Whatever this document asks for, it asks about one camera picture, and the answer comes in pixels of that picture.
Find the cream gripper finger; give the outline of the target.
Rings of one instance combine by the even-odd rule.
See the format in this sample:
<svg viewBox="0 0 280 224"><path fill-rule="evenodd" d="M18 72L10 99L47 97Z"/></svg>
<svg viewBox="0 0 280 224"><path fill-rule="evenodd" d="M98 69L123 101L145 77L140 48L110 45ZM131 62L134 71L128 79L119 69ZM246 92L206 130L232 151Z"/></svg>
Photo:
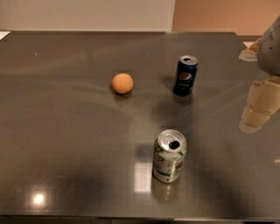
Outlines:
<svg viewBox="0 0 280 224"><path fill-rule="evenodd" d="M257 39L254 42L246 42L245 46L247 48L240 53L239 59L247 62L257 61L259 45L260 39Z"/></svg>
<svg viewBox="0 0 280 224"><path fill-rule="evenodd" d="M258 131L280 109L280 77L255 80L248 92L239 128L244 133Z"/></svg>

